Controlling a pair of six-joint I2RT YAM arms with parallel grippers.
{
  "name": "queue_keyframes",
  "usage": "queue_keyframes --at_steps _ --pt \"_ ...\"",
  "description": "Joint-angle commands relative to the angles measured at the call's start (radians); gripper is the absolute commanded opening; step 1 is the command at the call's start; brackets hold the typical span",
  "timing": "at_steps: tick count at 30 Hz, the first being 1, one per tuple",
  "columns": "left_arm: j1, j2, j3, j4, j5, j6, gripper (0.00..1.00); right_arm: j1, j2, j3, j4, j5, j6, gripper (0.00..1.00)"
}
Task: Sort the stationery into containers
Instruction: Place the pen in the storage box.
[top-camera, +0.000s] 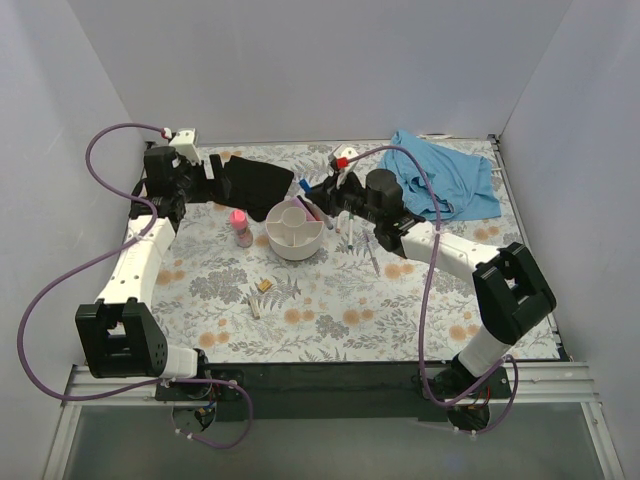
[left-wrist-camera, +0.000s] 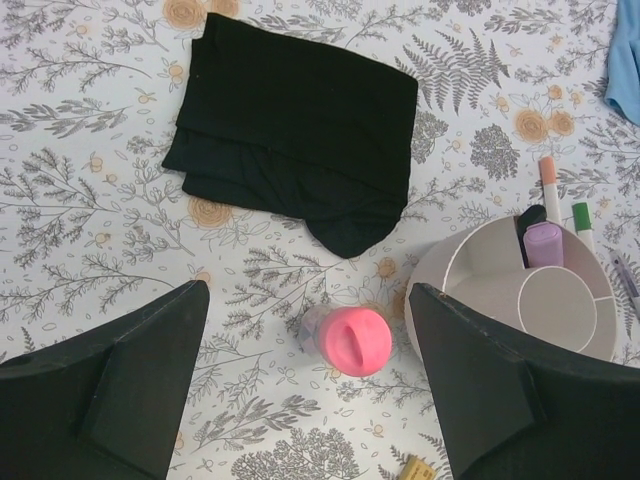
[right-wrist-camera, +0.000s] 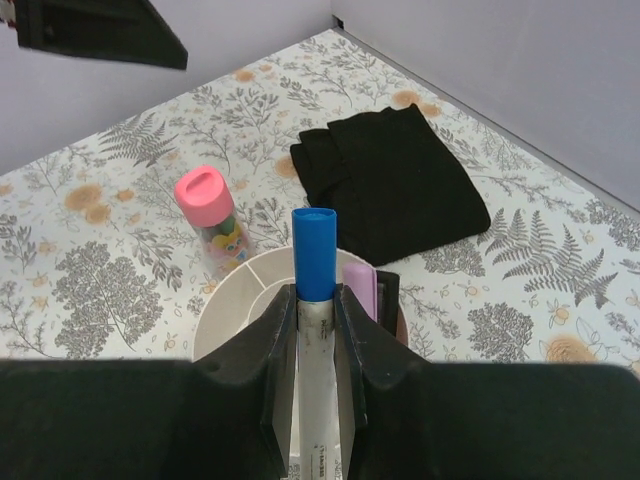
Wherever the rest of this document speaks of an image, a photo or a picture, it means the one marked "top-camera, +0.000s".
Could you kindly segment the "blue capped white marker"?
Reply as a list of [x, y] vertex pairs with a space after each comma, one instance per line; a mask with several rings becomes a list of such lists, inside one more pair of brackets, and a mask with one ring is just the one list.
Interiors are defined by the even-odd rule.
[[[311, 191], [311, 186], [308, 184], [308, 182], [305, 179], [301, 179], [299, 181], [299, 185], [304, 191], [304, 194], [307, 194]], [[310, 204], [310, 207], [313, 210], [313, 215], [317, 217], [319, 220], [322, 220], [328, 230], [334, 229], [333, 222], [319, 207], [317, 207], [315, 204]]]

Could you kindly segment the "purple highlighter pink cap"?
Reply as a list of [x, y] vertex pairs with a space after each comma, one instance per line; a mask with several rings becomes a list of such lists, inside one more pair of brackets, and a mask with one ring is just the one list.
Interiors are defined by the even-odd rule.
[[311, 206], [303, 200], [299, 195], [293, 196], [291, 202], [305, 211], [306, 218], [309, 222], [319, 221], [319, 217], [314, 213]]

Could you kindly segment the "orange capped white marker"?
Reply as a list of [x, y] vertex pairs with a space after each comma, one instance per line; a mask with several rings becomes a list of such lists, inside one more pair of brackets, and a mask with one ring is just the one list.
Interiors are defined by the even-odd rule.
[[345, 211], [341, 212], [337, 216], [336, 223], [335, 223], [335, 230], [338, 234], [340, 234], [344, 230], [345, 224], [347, 222], [347, 218], [348, 218], [348, 214]]

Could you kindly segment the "green capped white marker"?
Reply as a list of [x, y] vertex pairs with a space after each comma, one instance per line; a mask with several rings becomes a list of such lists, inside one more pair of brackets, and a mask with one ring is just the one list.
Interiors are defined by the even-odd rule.
[[347, 248], [349, 251], [353, 251], [354, 248], [354, 216], [349, 213], [348, 216], [348, 243]]

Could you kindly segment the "pink capped small bottle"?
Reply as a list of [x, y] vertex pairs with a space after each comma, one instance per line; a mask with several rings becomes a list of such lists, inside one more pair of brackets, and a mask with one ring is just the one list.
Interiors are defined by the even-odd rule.
[[238, 246], [248, 248], [253, 243], [253, 234], [250, 230], [247, 214], [239, 209], [230, 213], [229, 223], [235, 235]]

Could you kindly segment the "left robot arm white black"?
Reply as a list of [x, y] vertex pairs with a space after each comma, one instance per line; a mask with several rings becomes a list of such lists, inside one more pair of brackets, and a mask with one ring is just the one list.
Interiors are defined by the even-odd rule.
[[204, 354], [171, 345], [151, 301], [187, 205], [225, 199], [231, 184], [217, 155], [191, 163], [174, 147], [152, 147], [143, 164], [145, 176], [131, 193], [129, 245], [97, 299], [78, 307], [75, 323], [94, 377], [178, 378], [180, 390], [200, 400], [213, 386], [211, 373], [200, 367]]

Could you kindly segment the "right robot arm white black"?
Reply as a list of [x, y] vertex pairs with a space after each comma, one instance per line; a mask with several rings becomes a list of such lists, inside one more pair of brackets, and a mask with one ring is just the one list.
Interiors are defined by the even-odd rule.
[[388, 170], [372, 170], [364, 181], [353, 173], [335, 173], [305, 188], [304, 195], [329, 216], [346, 211], [371, 222], [384, 250], [424, 262], [473, 286], [482, 325], [450, 366], [429, 380], [429, 391], [469, 398], [479, 395], [503, 356], [557, 306], [525, 245], [513, 242], [498, 248], [439, 232], [407, 209], [401, 187]]

